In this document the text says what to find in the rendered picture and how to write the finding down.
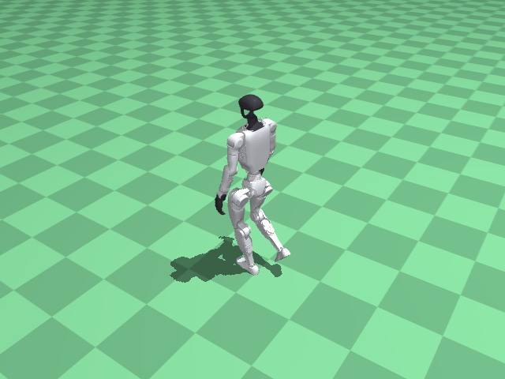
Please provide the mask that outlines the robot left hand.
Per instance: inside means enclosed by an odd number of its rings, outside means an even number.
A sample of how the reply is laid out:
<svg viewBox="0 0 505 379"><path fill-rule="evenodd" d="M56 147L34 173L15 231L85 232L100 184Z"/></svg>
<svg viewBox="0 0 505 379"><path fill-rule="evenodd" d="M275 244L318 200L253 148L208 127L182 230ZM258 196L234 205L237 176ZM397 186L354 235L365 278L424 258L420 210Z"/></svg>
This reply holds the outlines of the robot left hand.
<svg viewBox="0 0 505 379"><path fill-rule="evenodd" d="M222 208L223 208L223 201L226 200L226 194L223 194L221 196L221 198L219 199L219 196L216 195L216 199L215 199L215 207L216 209L218 210L218 212L221 214L221 215L225 215L224 212L222 212Z"/></svg>

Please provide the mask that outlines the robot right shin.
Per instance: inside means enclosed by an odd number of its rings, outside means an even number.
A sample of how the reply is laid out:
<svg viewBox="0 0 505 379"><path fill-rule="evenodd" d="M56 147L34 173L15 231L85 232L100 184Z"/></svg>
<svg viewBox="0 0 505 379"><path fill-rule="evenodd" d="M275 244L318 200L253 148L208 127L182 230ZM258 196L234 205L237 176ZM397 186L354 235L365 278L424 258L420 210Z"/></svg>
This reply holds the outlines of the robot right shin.
<svg viewBox="0 0 505 379"><path fill-rule="evenodd" d="M263 236L268 239L271 244L276 248L276 250L280 253L281 248L283 248L281 242L277 238L277 235L275 233L275 229L273 228L270 220L264 215L264 211L260 209L261 212L263 213L264 219L261 220L259 223L255 223L260 232L263 234Z"/></svg>

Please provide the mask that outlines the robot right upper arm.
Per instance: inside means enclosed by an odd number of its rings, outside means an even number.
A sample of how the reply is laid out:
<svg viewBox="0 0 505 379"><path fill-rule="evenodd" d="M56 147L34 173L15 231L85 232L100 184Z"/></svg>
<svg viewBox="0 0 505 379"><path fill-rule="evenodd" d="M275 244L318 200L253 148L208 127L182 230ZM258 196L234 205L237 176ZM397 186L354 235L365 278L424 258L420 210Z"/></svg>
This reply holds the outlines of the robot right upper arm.
<svg viewBox="0 0 505 379"><path fill-rule="evenodd" d="M275 148L275 130L276 130L277 124L269 118L265 118L264 121L267 122L268 125L270 126L270 130L271 130L270 151L272 151Z"/></svg>

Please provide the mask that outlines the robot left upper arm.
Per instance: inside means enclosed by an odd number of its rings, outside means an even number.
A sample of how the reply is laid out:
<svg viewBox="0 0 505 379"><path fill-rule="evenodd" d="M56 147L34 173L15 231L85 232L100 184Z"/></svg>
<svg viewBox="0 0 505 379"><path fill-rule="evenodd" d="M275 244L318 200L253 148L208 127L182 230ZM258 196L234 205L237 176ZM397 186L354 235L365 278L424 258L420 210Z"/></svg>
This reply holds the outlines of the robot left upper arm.
<svg viewBox="0 0 505 379"><path fill-rule="evenodd" d="M228 150L227 150L227 162L230 173L229 176L236 175L238 172L238 155L239 149L242 147L244 143L244 134L241 132L236 132L230 135L226 141Z"/></svg>

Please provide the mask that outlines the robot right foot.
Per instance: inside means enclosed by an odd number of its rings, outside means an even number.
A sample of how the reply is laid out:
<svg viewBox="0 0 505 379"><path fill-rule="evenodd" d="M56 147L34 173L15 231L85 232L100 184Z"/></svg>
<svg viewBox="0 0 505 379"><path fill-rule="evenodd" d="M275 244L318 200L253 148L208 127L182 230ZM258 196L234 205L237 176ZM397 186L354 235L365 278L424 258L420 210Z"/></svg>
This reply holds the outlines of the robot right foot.
<svg viewBox="0 0 505 379"><path fill-rule="evenodd" d="M276 257L276 259L275 259L275 262L280 261L280 260L282 260L284 257L287 257L287 256L289 256L289 255L291 255L291 253L290 253L290 251L289 251L287 248L284 248L284 249L282 249L282 248L281 248L281 252L280 252L280 253L279 253L279 252L277 253L277 257Z"/></svg>

